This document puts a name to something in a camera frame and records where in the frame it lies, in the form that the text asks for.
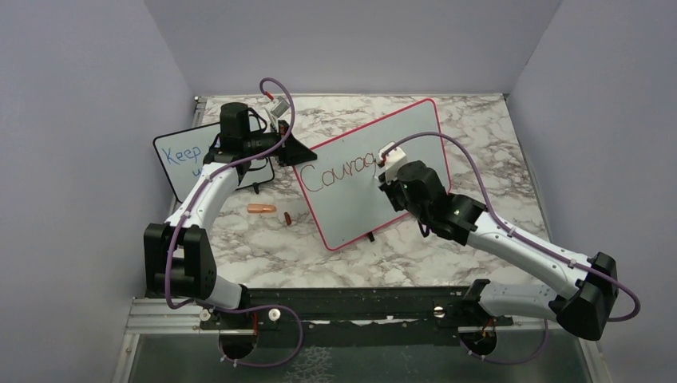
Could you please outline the red framed whiteboard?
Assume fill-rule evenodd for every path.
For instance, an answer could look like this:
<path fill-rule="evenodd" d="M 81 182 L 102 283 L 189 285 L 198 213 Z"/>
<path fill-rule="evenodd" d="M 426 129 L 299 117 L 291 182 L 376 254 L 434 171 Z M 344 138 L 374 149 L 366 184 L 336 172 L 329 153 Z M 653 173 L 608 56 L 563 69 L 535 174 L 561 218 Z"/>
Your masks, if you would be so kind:
<path fill-rule="evenodd" d="M 317 158 L 294 173 L 324 247 L 336 251 L 406 215 L 378 188 L 379 152 L 421 132 L 440 132 L 431 98 L 389 113 L 312 147 Z"/>

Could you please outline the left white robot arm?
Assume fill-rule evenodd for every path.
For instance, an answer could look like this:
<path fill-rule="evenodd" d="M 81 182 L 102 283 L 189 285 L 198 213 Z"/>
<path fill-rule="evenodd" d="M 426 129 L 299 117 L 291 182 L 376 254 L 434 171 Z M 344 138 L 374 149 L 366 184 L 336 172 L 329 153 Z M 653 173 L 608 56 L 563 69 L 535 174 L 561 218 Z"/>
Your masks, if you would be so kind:
<path fill-rule="evenodd" d="M 284 120 L 285 113 L 294 114 L 295 106 L 279 98 L 267 109 L 264 125 L 253 130 L 251 118 L 260 118 L 253 108 L 241 102 L 222 105 L 220 131 L 204 157 L 196 185 L 163 223 L 146 227 L 146 288 L 163 295 L 171 308 L 179 308 L 174 298 L 183 298 L 186 303 L 220 307 L 221 318 L 231 327 L 250 320 L 243 285 L 218 274 L 208 232 L 254 161 L 274 158 L 287 167 L 316 160 L 316 154 L 293 136 L 295 122 Z"/>

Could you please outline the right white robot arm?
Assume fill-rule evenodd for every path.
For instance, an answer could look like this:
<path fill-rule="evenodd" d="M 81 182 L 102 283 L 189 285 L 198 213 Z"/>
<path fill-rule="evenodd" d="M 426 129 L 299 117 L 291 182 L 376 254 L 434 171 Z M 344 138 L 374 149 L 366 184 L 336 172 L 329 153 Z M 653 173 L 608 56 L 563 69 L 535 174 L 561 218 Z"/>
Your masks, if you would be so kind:
<path fill-rule="evenodd" d="M 570 334 L 601 339 L 618 298 L 611 280 L 616 261 L 599 252 L 592 257 L 558 248 L 529 233 L 495 220 L 481 202 L 448 193 L 437 173 L 420 160 L 378 163 L 377 180 L 395 211 L 408 211 L 423 236 L 470 246 L 519 267 L 539 286 L 475 282 L 461 302 L 461 316 L 470 324 L 506 315 L 547 319 Z"/>

